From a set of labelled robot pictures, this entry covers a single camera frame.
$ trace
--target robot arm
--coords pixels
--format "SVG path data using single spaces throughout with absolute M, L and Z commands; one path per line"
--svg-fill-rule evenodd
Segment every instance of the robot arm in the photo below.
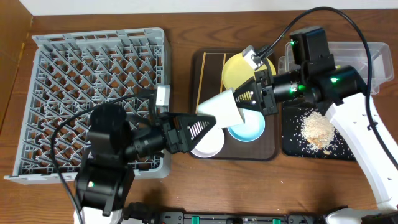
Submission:
M 295 63 L 301 68 L 274 77 L 269 72 L 256 72 L 255 79 L 249 79 L 233 93 L 236 106 L 268 116 L 278 113 L 277 103 L 304 97 L 322 115 L 326 115 L 344 137 L 371 184 L 380 211 L 391 213 L 398 210 L 398 170 L 368 128 L 364 96 L 366 84 L 353 67 L 336 68 L 321 27 L 298 30 L 291 33 L 290 38 L 294 45 Z M 243 57 L 253 67 L 259 66 L 256 53 L 250 47 L 243 52 Z M 109 112 L 103 109 L 91 115 L 90 139 L 95 157 L 87 159 L 76 177 L 76 197 L 85 223 L 115 223 L 119 220 L 134 178 L 134 174 L 128 172 L 128 161 L 153 156 L 162 149 L 172 154 L 188 152 L 216 121 L 214 117 L 164 114 L 153 126 L 130 133 L 129 126 L 122 128 L 128 124 L 125 112 L 114 106 L 105 109 Z M 371 111 L 378 123 L 377 130 L 394 159 L 398 160 L 398 146 L 377 115 L 373 102 Z M 96 119 L 105 122 L 96 124 Z M 113 120 L 117 128 L 109 128 Z M 101 173 L 110 169 L 109 166 L 124 170 L 124 173 L 117 172 L 107 179 Z
M 343 104 L 331 105 L 326 112 L 330 123 L 340 132 L 368 179 L 381 213 L 398 210 L 398 170 L 387 157 L 374 133 L 368 129 L 365 116 L 365 96 L 362 93 L 343 99 Z M 373 119 L 387 148 L 398 160 L 398 146 L 381 121 L 371 98 Z

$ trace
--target white bowl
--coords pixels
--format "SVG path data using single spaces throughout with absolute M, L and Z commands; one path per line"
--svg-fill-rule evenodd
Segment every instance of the white bowl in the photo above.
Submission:
M 197 157 L 215 156 L 224 146 L 225 135 L 221 128 L 213 127 L 191 151 Z

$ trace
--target wooden table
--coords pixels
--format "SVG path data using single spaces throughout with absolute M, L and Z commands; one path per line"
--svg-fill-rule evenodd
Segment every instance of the wooden table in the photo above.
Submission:
M 398 73 L 398 11 L 345 11 L 370 42 L 391 48 Z M 188 112 L 192 56 L 204 47 L 260 47 L 274 39 L 300 11 L 209 14 L 141 14 L 34 17 L 29 35 L 161 27 L 172 46 L 172 111 Z M 293 30 L 320 25 L 330 41 L 359 41 L 350 25 L 331 12 L 316 12 Z M 276 46 L 284 55 L 285 37 Z M 0 135 L 0 176 L 12 174 L 36 44 L 28 39 Z M 374 97 L 398 140 L 398 78 Z M 71 223 L 72 205 L 60 184 L 19 185 L 0 180 L 0 223 Z M 340 205 L 375 209 L 371 188 L 355 162 L 287 157 L 269 162 L 198 160 L 172 157 L 165 179 L 134 181 L 127 203 L 144 201 L 189 212 L 286 214 L 325 212 Z

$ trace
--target green switch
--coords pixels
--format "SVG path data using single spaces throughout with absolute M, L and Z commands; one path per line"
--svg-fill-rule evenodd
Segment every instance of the green switch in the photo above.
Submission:
M 191 224 L 200 224 L 200 218 L 199 217 L 191 217 Z
M 278 219 L 273 219 L 272 224 L 281 224 L 282 222 Z

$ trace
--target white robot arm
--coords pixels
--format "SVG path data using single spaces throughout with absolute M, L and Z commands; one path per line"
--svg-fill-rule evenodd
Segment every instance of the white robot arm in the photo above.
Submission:
M 343 101 L 339 106 L 333 104 L 326 112 L 326 117 L 344 137 L 365 173 L 379 211 L 356 211 L 346 208 L 329 214 L 326 221 L 329 224 L 359 224 L 361 217 L 366 215 L 388 214 L 398 210 L 398 170 L 387 157 L 373 131 L 368 129 L 365 96 L 358 93 L 344 98 Z M 392 156 L 398 161 L 398 145 L 381 121 L 372 98 L 370 105 L 373 120 L 377 122 L 377 130 Z

